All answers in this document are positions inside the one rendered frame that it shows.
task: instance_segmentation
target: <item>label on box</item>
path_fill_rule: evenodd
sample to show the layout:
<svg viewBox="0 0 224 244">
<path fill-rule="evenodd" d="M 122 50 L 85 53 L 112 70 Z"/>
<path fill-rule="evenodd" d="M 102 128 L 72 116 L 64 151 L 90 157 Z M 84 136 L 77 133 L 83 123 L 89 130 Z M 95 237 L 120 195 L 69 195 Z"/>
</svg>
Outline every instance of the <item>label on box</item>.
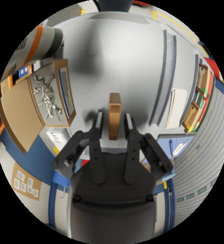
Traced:
<svg viewBox="0 0 224 244">
<path fill-rule="evenodd" d="M 58 74 L 59 74 L 60 89 L 61 89 L 64 104 L 65 104 L 65 111 L 69 118 L 71 116 L 72 112 L 74 111 L 74 107 L 73 107 L 71 93 L 70 93 L 70 89 L 69 89 L 67 68 L 65 67 L 65 68 L 59 69 Z"/>
</svg>

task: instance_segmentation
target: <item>open cardboard box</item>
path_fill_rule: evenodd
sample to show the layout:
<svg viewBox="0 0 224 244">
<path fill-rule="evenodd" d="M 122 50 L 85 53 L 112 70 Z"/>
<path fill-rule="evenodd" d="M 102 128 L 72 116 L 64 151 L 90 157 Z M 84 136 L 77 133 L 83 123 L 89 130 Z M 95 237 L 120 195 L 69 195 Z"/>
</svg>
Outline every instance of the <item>open cardboard box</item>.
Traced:
<svg viewBox="0 0 224 244">
<path fill-rule="evenodd" d="M 38 105 L 42 99 L 40 93 L 34 94 L 35 88 L 41 85 L 35 81 L 40 82 L 41 79 L 44 83 L 51 80 L 50 87 L 53 94 L 48 96 L 54 97 L 53 104 L 61 112 L 55 114 L 53 110 L 52 118 L 50 115 L 47 116 L 46 106 Z M 0 116 L 9 136 L 23 154 L 30 149 L 44 126 L 69 128 L 76 116 L 76 110 L 71 93 L 67 59 L 50 62 L 31 75 L 25 75 L 18 80 L 1 97 Z"/>
</svg>

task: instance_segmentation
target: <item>dark green stripe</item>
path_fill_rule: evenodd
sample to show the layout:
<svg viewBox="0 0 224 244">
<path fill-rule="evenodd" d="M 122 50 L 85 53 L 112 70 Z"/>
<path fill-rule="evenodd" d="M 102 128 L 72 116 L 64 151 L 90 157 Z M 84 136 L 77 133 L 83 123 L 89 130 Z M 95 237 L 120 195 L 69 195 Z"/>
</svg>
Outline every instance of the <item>dark green stripe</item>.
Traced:
<svg viewBox="0 0 224 244">
<path fill-rule="evenodd" d="M 60 29 L 54 28 L 54 40 L 48 50 L 48 52 L 41 58 L 46 59 L 53 56 L 59 49 L 63 39 L 63 33 Z"/>
</svg>

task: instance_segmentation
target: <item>pile of metal parts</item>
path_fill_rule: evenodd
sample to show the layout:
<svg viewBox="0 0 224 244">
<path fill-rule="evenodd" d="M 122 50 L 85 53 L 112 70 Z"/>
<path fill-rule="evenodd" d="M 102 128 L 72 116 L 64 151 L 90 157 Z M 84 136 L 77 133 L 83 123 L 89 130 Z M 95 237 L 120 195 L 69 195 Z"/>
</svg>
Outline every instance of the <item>pile of metal parts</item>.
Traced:
<svg viewBox="0 0 224 244">
<path fill-rule="evenodd" d="M 54 115 L 52 113 L 54 112 L 57 119 L 60 121 L 60 118 L 59 118 L 57 112 L 62 114 L 62 109 L 58 108 L 54 104 L 54 90 L 50 86 L 51 81 L 53 81 L 53 79 L 55 79 L 55 74 L 54 73 L 51 74 L 51 77 L 47 83 L 44 82 L 44 79 L 42 76 L 40 76 L 38 79 L 37 76 L 35 75 L 34 79 L 35 79 L 34 83 L 39 84 L 39 87 L 35 87 L 35 89 L 34 89 L 35 90 L 34 95 L 37 93 L 40 94 L 40 101 L 38 102 L 38 105 L 41 107 L 44 106 L 47 109 L 47 114 L 46 114 L 45 118 L 47 119 L 48 116 L 53 118 Z"/>
</svg>

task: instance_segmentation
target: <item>cardboard box flap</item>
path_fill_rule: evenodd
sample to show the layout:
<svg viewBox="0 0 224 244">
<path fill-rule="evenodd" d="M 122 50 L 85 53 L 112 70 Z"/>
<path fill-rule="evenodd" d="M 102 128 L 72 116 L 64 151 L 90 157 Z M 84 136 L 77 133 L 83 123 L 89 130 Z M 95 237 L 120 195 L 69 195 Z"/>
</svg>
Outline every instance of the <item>cardboard box flap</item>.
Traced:
<svg viewBox="0 0 224 244">
<path fill-rule="evenodd" d="M 34 106 L 28 78 L 13 86 L 1 98 L 1 104 L 10 126 L 9 129 L 16 137 L 12 138 L 14 143 L 16 145 L 18 142 L 21 143 L 28 151 L 43 129 L 43 124 Z"/>
</svg>

